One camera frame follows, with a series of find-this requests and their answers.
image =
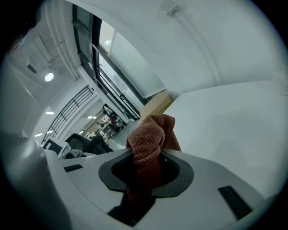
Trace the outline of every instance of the ceiling light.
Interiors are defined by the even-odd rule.
[[[43,135],[42,133],[39,133],[39,134],[36,134],[34,137],[38,137],[38,136],[41,136]]]
[[[51,81],[54,78],[54,74],[53,73],[48,73],[45,76],[45,81]]]
[[[110,45],[111,44],[111,39],[107,39],[106,41],[105,41],[105,45]]]

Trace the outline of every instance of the towel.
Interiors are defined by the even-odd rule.
[[[133,151],[133,183],[127,188],[129,209],[146,212],[151,207],[152,190],[161,186],[162,169],[158,156],[161,147],[181,151],[173,132],[175,118],[148,116],[127,138]]]

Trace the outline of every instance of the glass window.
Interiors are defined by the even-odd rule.
[[[125,71],[130,82],[136,85],[144,98],[165,90],[162,81],[127,39],[115,31],[112,42],[110,57]]]
[[[116,92],[115,88],[105,79],[105,77],[100,73],[100,79],[103,82],[104,85],[108,88],[111,94],[119,98],[119,94]],[[124,103],[122,100],[119,100],[119,102],[133,115],[136,113],[128,104]]]
[[[102,21],[100,28],[99,44],[107,51],[107,53],[110,52],[113,35],[114,28],[108,23]]]
[[[77,19],[89,28],[90,13],[81,7],[77,7]]]
[[[142,102],[135,96],[130,88],[125,84],[121,77],[113,70],[113,68],[105,61],[99,54],[100,68],[107,74],[110,80],[117,86],[117,88],[131,101],[131,103],[139,111],[143,108]]]
[[[84,55],[88,58],[88,60],[90,60],[89,41],[80,31],[77,31],[77,33],[78,33],[80,50],[84,53]]]

